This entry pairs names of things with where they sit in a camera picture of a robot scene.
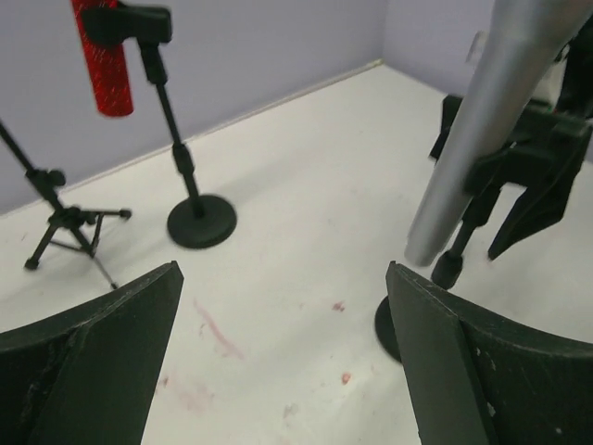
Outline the black tripod shock mount stand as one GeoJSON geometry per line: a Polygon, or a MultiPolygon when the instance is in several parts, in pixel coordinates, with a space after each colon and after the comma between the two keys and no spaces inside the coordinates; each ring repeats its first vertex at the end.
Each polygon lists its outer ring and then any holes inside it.
{"type": "Polygon", "coordinates": [[[78,206],[65,207],[57,192],[59,187],[66,184],[64,172],[60,169],[44,170],[34,166],[3,123],[1,123],[1,138],[24,168],[25,178],[32,188],[53,209],[53,213],[47,220],[48,227],[32,255],[25,261],[24,269],[37,270],[45,250],[48,246],[53,245],[87,256],[106,278],[110,287],[117,289],[119,286],[96,257],[96,251],[104,219],[114,217],[128,221],[132,217],[132,211],[130,209],[85,210],[78,206]],[[78,242],[78,245],[55,241],[54,235],[60,229],[68,231],[78,242]]]}

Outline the silver microphone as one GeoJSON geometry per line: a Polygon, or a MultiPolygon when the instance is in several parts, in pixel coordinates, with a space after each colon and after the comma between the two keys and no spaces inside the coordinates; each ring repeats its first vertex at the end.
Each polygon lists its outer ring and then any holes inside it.
{"type": "Polygon", "coordinates": [[[409,263],[427,267],[443,250],[469,205],[463,187],[471,167],[504,144],[549,66],[591,14],[586,0],[495,2],[483,54],[410,227],[409,263]]]}

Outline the red glitter microphone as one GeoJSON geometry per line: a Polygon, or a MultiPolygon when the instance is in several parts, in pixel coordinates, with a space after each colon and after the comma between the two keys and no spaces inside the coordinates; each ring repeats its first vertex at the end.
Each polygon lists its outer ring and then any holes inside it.
{"type": "Polygon", "coordinates": [[[83,22],[83,13],[87,10],[98,8],[101,13],[109,12],[118,8],[118,2],[73,0],[70,3],[98,112],[109,118],[131,115],[132,95],[122,44],[96,43],[89,32],[101,32],[103,27],[94,23],[87,26],[83,22]]]}

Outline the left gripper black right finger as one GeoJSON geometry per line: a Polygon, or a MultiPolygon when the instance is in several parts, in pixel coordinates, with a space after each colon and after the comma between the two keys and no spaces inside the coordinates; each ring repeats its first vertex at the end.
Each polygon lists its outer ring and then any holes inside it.
{"type": "Polygon", "coordinates": [[[395,261],[386,285],[421,443],[591,443],[591,344],[514,322],[395,261]]]}

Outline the black round base stand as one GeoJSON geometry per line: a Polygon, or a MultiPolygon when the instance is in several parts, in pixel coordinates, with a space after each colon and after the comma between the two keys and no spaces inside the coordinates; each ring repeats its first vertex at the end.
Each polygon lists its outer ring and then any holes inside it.
{"type": "MultiPolygon", "coordinates": [[[[505,184],[517,184],[529,191],[545,179],[551,169],[553,155],[535,142],[527,139],[511,141],[493,154],[477,160],[466,180],[465,189],[469,191],[471,202],[461,218],[461,228],[455,236],[452,247],[445,251],[436,262],[431,280],[437,285],[451,289],[463,269],[463,253],[473,232],[488,222],[505,184]]],[[[523,217],[511,216],[509,212],[505,223],[511,223],[518,232],[509,241],[512,246],[542,230],[543,220],[537,221],[536,212],[531,209],[523,217]]],[[[393,325],[388,297],[379,304],[374,315],[374,330],[379,343],[388,356],[401,363],[397,336],[393,325]]]]}
{"type": "Polygon", "coordinates": [[[147,81],[155,86],[172,139],[171,151],[188,198],[177,204],[167,220],[170,239],[183,248],[205,249],[226,240],[237,225],[233,205],[218,195],[202,195],[192,155],[180,136],[166,89],[168,74],[159,47],[172,40],[170,10],[164,6],[92,6],[82,12],[84,31],[95,44],[116,45],[134,39],[147,81]]]}

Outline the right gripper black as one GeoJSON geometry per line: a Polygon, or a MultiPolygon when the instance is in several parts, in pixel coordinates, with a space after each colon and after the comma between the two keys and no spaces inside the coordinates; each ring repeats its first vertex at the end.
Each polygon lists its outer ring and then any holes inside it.
{"type": "MultiPolygon", "coordinates": [[[[592,32],[580,32],[555,61],[567,58],[560,98],[555,107],[530,99],[531,104],[592,119],[592,32]]],[[[429,157],[438,161],[463,97],[447,95],[442,101],[439,135],[429,157]]],[[[487,255],[492,261],[513,245],[561,221],[575,177],[581,171],[592,136],[587,121],[560,121],[534,142],[508,149],[500,173],[506,183],[524,192],[500,226],[487,255]]]]}

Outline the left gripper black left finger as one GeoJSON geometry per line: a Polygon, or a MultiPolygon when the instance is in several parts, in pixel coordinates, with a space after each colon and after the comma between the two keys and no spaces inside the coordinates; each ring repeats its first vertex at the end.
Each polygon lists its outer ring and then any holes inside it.
{"type": "Polygon", "coordinates": [[[2,333],[2,443],[141,443],[182,288],[171,261],[2,333]]]}

